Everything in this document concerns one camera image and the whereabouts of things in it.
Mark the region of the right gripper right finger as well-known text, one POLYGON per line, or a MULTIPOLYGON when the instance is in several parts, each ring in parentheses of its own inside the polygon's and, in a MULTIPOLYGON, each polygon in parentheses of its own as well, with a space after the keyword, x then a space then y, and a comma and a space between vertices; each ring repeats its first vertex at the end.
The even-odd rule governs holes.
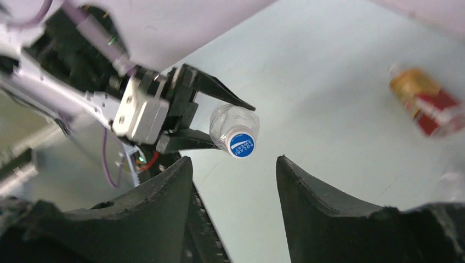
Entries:
POLYGON ((286 156, 276 180, 292 262, 464 262, 464 204, 407 210, 355 198, 286 156))

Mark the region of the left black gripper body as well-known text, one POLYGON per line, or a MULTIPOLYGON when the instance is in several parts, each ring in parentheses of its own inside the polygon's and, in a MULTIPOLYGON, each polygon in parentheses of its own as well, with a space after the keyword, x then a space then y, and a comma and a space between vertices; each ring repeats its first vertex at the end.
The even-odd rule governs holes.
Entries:
POLYGON ((200 71, 194 67, 174 67, 165 75, 156 71, 143 74, 143 134, 185 135, 198 104, 200 71))

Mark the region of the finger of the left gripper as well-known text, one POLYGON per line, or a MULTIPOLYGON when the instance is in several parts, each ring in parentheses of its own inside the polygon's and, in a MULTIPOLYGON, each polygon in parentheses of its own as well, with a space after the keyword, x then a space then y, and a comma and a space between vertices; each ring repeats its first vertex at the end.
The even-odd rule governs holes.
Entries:
POLYGON ((235 106, 251 111, 256 110, 254 106, 240 99, 216 77, 188 64, 182 64, 181 69, 183 70, 182 84, 188 88, 235 106))
POLYGON ((156 151, 158 153, 210 149, 219 149, 212 141, 210 135, 192 129, 183 129, 175 133, 162 134, 156 144, 156 151))

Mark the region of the clear crushed plastic bottle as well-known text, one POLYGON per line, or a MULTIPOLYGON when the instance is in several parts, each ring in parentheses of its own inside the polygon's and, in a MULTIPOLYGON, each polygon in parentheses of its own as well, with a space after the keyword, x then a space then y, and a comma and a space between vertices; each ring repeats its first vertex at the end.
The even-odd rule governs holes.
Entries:
POLYGON ((256 141, 259 128, 259 118, 253 111, 228 104, 213 111, 210 117, 209 134, 214 144, 227 152, 230 149, 229 140, 235 133, 247 133, 253 141, 256 141))

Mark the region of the blue white bottle cap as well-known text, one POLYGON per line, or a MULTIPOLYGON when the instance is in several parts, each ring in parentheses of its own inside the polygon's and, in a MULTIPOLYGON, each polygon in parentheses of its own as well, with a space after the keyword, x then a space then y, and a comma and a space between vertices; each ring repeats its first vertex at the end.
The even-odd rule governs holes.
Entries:
POLYGON ((243 125, 233 126, 226 134, 226 150, 235 158, 247 158, 256 148, 252 130, 243 125))

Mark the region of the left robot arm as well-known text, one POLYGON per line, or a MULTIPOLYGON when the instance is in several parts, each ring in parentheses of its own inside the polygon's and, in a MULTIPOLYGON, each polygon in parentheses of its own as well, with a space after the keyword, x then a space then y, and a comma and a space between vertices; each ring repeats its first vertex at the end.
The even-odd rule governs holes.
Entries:
POLYGON ((111 16, 93 5, 64 5, 20 52, 75 93, 115 99, 115 110, 107 102, 83 102, 118 138, 143 150, 165 154, 215 148, 209 135, 190 128, 198 93, 254 111, 219 79, 191 65, 162 74, 130 63, 111 16))

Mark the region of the clear uncapped plastic bottle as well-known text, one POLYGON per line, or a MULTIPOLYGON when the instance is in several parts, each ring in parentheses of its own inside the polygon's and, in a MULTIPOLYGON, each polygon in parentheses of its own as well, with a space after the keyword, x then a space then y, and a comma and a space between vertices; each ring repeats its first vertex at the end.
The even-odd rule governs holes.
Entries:
POLYGON ((435 202, 464 203, 464 173, 451 170, 444 173, 433 191, 435 202))

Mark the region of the orange red label bottle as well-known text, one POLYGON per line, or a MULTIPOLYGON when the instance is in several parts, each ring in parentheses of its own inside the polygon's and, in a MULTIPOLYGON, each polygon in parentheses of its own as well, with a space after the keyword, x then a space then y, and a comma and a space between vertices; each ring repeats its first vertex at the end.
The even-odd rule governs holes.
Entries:
POLYGON ((464 103, 418 67, 394 64, 389 88, 421 132, 442 138, 464 129, 464 103))

